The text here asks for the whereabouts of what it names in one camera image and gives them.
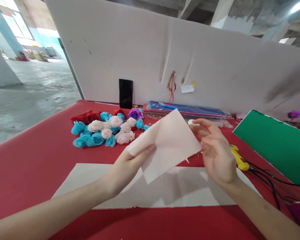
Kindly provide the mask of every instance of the paper scrap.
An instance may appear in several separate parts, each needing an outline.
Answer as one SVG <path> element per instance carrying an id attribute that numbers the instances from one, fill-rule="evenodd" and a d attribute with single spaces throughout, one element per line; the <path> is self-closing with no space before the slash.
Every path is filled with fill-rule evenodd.
<path id="1" fill-rule="evenodd" d="M 101 178 L 112 164 L 77 163 L 52 198 L 68 193 Z M 237 168 L 243 182 L 259 194 Z M 156 181 L 147 184 L 141 169 L 115 198 L 94 209 L 162 208 L 222 206 L 236 203 L 208 176 L 203 167 L 173 167 Z"/>
<path id="2" fill-rule="evenodd" d="M 149 127 L 126 150 L 136 156 L 151 144 L 155 144 L 157 150 L 141 166 L 148 184 L 201 150 L 198 140 L 177 109 Z"/>
<path id="3" fill-rule="evenodd" d="M 181 86 L 181 93 L 194 92 L 194 84 Z"/>

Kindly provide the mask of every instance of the glue gun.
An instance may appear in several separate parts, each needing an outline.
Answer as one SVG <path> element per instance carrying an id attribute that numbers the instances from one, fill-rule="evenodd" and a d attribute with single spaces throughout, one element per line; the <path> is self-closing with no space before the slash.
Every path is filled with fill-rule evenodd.
<path id="1" fill-rule="evenodd" d="M 238 168 L 242 171 L 248 171 L 250 166 L 247 162 L 244 161 L 244 159 L 239 155 L 238 148 L 235 145 L 230 145 L 231 151 L 233 155 L 236 157 L 236 162 L 238 165 Z"/>

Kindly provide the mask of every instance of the concrete floor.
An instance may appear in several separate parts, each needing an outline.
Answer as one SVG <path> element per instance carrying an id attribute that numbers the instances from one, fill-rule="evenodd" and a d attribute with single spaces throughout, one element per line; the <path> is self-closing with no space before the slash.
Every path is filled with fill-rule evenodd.
<path id="1" fill-rule="evenodd" d="M 66 60 L 7 60 L 22 85 L 0 88 L 0 142 L 81 99 Z"/>

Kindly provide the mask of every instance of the smartphone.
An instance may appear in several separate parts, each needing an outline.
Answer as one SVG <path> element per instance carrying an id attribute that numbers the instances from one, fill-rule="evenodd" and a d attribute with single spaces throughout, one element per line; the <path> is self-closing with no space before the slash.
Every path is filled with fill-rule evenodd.
<path id="1" fill-rule="evenodd" d="M 119 105 L 120 108 L 132 108 L 132 87 L 131 80 L 119 79 Z"/>

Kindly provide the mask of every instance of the red table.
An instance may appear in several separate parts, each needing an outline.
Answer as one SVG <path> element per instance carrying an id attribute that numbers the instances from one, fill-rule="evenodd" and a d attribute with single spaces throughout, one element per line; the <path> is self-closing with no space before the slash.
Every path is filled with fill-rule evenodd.
<path id="1" fill-rule="evenodd" d="M 88 110 L 112 113 L 116 106 L 79 100 L 33 127 L 0 144 L 0 219 L 49 200 L 76 163 L 113 164 L 125 145 L 110 148 L 75 148 L 70 117 Z M 146 124 L 155 120 L 144 118 Z M 223 134 L 239 148 L 239 154 L 270 173 L 288 181 L 245 142 L 222 128 Z M 203 167 L 201 154 L 189 158 Z M 246 173 L 260 194 L 275 205 L 272 191 Z M 278 191 L 300 199 L 300 189 L 275 181 Z M 52 239 L 262 239 L 263 236 L 238 206 L 133 208 L 91 210 Z"/>

